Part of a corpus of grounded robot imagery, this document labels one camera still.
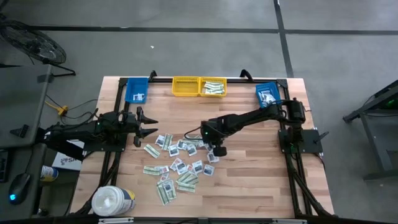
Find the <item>blue container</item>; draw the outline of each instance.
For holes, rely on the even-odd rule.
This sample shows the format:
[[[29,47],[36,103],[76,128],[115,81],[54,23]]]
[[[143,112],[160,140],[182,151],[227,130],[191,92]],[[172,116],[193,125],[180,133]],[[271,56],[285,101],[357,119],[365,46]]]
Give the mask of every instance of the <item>blue container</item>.
[[[134,95],[144,94],[142,100],[134,99]],[[129,103],[145,103],[148,94],[148,78],[129,78],[124,100]]]
[[[262,104],[261,98],[259,96],[259,93],[262,91],[269,91],[271,95],[275,98],[275,100],[280,100],[280,95],[278,88],[276,87],[276,84],[273,82],[270,83],[264,83],[264,84],[258,84],[256,85],[256,96],[257,99],[259,100],[259,104],[261,108],[266,107],[265,105]]]

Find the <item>can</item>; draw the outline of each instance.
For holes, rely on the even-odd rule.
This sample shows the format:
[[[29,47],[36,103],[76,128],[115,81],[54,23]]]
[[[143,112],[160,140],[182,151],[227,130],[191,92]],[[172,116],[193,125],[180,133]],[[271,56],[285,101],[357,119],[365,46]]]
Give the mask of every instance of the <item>can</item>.
[[[134,208],[136,196],[131,190],[115,186],[100,187],[91,199],[91,207],[99,216],[120,215]]]
[[[53,182],[58,177],[58,170],[53,167],[42,166],[40,180],[44,182]]]

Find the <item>gray floor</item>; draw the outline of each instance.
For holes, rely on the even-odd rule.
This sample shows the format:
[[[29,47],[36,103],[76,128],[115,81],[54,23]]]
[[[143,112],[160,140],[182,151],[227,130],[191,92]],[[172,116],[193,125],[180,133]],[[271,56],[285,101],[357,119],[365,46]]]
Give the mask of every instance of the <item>gray floor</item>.
[[[280,0],[287,29],[397,30],[394,0]],[[4,13],[32,25],[277,28],[271,0],[14,0]],[[47,32],[67,52],[76,77],[58,78],[49,95],[63,105],[96,98],[105,75],[286,77],[278,34]],[[364,182],[377,171],[362,124],[343,115],[397,79],[398,36],[288,35],[294,77],[304,78],[323,140],[326,175],[337,215],[398,222],[398,180]],[[0,62],[30,65],[0,42]],[[93,110],[95,104],[74,111]],[[57,121],[45,108],[42,126]],[[63,214],[67,198],[52,213]]]

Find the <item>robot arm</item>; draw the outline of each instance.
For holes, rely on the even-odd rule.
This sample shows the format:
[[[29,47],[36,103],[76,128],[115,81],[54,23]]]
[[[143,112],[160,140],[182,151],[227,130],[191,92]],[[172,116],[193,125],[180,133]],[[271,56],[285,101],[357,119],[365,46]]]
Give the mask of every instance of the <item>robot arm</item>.
[[[49,127],[45,130],[45,133],[49,132],[49,134],[44,137],[44,143],[67,156],[76,157],[76,155],[68,155],[69,152],[72,153],[74,145],[67,140],[78,139],[84,142],[86,151],[114,151],[115,148],[125,147],[124,143],[128,133],[136,134],[134,145],[140,147],[140,139],[157,131],[156,128],[141,128],[141,123],[158,123],[156,120],[145,117],[141,107],[137,108],[137,115],[126,111],[120,113],[112,111],[100,114],[95,121],[89,121],[96,112],[97,110],[86,122],[81,124],[61,125],[58,123]]]
[[[242,130],[243,127],[261,121],[276,120],[289,127],[289,141],[291,143],[302,141],[301,124],[305,122],[305,112],[302,102],[281,100],[274,102],[266,108],[260,108],[245,114],[227,114],[218,118],[202,121],[200,133],[203,142],[215,146],[215,156],[225,156],[226,148],[222,147],[225,138]]]

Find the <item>wooden table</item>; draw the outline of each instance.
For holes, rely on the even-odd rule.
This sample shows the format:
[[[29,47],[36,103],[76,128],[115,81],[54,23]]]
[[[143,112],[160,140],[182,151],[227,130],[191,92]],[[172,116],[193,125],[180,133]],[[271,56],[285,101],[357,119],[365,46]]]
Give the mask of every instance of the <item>wooden table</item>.
[[[112,111],[120,77],[104,77],[97,107],[98,113]],[[304,81],[301,78],[288,78],[290,97],[302,101],[310,110]],[[221,157],[213,177],[199,174],[196,192],[177,191],[177,198],[163,206],[157,195],[156,183],[160,176],[143,174],[144,166],[171,165],[175,157],[161,151],[155,145],[159,134],[173,134],[173,143],[183,138],[183,134],[199,127],[201,120],[236,113],[241,114],[259,107],[254,94],[255,84],[228,84],[225,98],[185,98],[171,93],[171,83],[150,83],[146,104],[140,105],[148,118],[158,124],[143,125],[158,128],[142,141],[142,146],[151,144],[161,153],[157,159],[143,148],[136,148],[129,135],[125,152],[122,154],[117,186],[130,189],[136,194],[136,207],[125,213],[131,217],[228,217],[228,218],[288,218],[294,217],[292,199],[287,177],[286,161],[279,149],[277,121],[265,121],[243,128],[224,142],[228,155]],[[131,105],[135,112],[139,105]],[[313,127],[311,112],[306,112],[304,129]],[[100,179],[103,152],[95,152],[83,161],[78,179],[71,212],[77,211],[95,190]],[[189,157],[180,151],[186,164],[198,160],[208,163],[206,149]],[[323,166],[316,156],[302,155],[307,185],[324,208],[333,213],[328,184]],[[170,171],[176,180],[178,174]],[[302,203],[302,194],[298,193]]]

